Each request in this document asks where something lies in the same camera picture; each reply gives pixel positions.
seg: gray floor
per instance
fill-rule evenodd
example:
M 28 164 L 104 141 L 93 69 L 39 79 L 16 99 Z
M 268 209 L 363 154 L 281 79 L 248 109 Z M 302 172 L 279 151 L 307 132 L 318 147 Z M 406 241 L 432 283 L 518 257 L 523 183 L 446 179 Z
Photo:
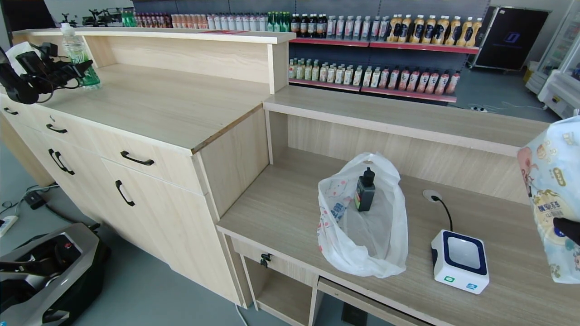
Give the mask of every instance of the gray floor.
M 0 142 L 0 202 L 18 201 L 27 187 L 35 184 L 32 177 Z M 85 223 L 84 216 L 60 189 L 42 194 L 58 212 Z M 13 215 L 14 210 L 0 217 Z M 19 219 L 0 238 L 0 255 L 10 252 L 29 238 L 68 225 L 46 208 L 31 210 L 22 203 Z M 234 304 L 172 271 L 166 264 L 126 242 L 106 229 L 99 235 L 112 249 L 108 261 L 103 292 L 77 320 L 79 326 L 101 325 L 239 325 L 242 321 Z M 340 321 L 342 303 L 326 296 L 316 326 L 344 325 Z M 249 326 L 287 325 L 278 318 L 253 307 L 240 309 Z M 368 326 L 388 323 L 369 316 Z
M 552 110 L 542 110 L 543 103 L 529 92 L 523 81 L 523 72 L 509 72 L 474 68 L 463 69 L 457 84 L 456 106 L 484 107 L 489 113 L 503 114 L 543 122 L 560 120 Z

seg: wall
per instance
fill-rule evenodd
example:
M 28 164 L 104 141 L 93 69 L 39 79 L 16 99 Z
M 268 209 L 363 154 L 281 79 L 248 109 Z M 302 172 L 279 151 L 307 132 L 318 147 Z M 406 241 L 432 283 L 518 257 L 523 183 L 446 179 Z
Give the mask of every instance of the wall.
M 525 61 L 527 64 L 529 60 L 539 61 L 542 58 L 542 54 L 550 44 L 554 33 L 556 33 L 560 22 L 564 19 L 568 7 L 572 1 L 573 0 L 491 0 L 490 5 L 552 11 L 548 16 L 542 31 L 538 35 L 538 39 L 536 39 L 534 47 L 532 47 L 530 54 Z
M 79 25 L 83 16 L 91 16 L 89 9 L 133 7 L 131 0 L 44 0 L 48 11 L 56 21 L 62 21 L 61 13 L 69 13 L 68 20 L 74 19 Z

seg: refrigerator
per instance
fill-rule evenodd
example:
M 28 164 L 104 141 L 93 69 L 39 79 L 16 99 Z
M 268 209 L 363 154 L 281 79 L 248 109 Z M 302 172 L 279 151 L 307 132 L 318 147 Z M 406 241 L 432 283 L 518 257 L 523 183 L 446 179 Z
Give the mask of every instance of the refrigerator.
M 562 66 L 566 55 L 574 46 L 580 32 L 580 1 L 572 1 L 566 17 L 550 41 L 550 45 L 540 59 L 538 68 L 525 87 L 538 94 L 554 69 Z
M 562 119 L 572 117 L 580 108 L 580 37 L 576 37 L 559 68 L 550 71 L 538 99 Z

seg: power strip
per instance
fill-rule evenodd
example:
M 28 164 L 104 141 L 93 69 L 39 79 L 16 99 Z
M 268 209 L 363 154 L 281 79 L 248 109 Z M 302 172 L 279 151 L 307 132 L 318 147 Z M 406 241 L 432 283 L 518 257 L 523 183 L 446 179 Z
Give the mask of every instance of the power strip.
M 10 215 L 2 219 L 4 223 L 0 226 L 0 238 L 11 228 L 18 220 L 18 216 Z

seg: black drawer handle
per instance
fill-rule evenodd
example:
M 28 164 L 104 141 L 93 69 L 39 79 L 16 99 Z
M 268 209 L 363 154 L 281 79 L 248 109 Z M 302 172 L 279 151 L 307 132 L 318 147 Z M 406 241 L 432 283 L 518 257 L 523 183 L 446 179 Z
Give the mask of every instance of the black drawer handle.
M 122 184 L 123 183 L 120 180 L 115 181 L 115 186 L 117 186 L 117 190 L 121 194 L 121 197 L 123 197 L 123 200 L 127 203 L 127 205 L 129 205 L 129 206 L 135 206 L 135 202 L 134 201 L 128 201 L 127 198 L 125 198 L 125 195 L 123 195 L 123 192 L 121 191 L 121 185 Z
M 58 133 L 66 133 L 66 132 L 68 132 L 68 130 L 66 130 L 66 129 L 61 129 L 61 130 L 55 129 L 55 128 L 53 128 L 52 124 L 47 124 L 46 127 L 48 129 L 50 129 L 52 131 L 55 131 L 55 132 L 58 132 Z
M 56 152 L 56 153 L 55 153 L 55 157 L 56 157 L 56 159 L 58 160 L 58 162 L 60 163 L 60 165 L 62 165 L 62 166 L 63 166 L 63 167 L 61 168 L 61 170 L 63 170 L 63 171 L 65 171 L 65 172 L 67 172 L 67 173 L 68 173 L 68 174 L 70 174 L 70 175 L 74 175 L 74 171 L 73 171 L 73 170 L 69 170 L 69 169 L 67 169 L 67 167 L 66 167 L 66 166 L 64 166 L 63 162 L 60 160 L 60 157 L 61 157 L 61 156 L 62 156 L 62 155 L 60 154 L 60 152 Z
M 129 152 L 128 152 L 128 151 L 122 151 L 122 152 L 121 152 L 121 156 L 123 156 L 123 157 L 124 157 L 124 158 L 126 158 L 127 160 L 130 160 L 130 161 L 133 161 L 133 162 L 137 162 L 137 163 L 139 163 L 139 164 L 143 164 L 143 165 L 147 165 L 147 166 L 149 166 L 149 165 L 153 165 L 153 163 L 155 163 L 155 161 L 153 161 L 153 160 L 151 160 L 151 159 L 149 159 L 149 160 L 147 160 L 147 161 L 139 161 L 139 160 L 136 160 L 136 159 L 134 159 L 134 158 L 132 158 L 132 157 L 129 157 Z
M 6 111 L 6 113 L 10 113 L 11 115 L 16 115 L 16 114 L 18 114 L 18 111 L 10 111 L 10 109 L 9 109 L 9 108 L 7 108 L 7 107 L 5 107 L 5 108 L 4 108 L 4 111 Z
M 62 167 L 55 159 L 55 157 L 53 156 L 55 153 L 55 151 L 51 148 L 48 150 L 48 154 L 50 154 L 50 158 L 55 162 L 56 166 L 59 167 L 59 169 L 61 169 L 62 171 L 64 171 L 64 167 Z

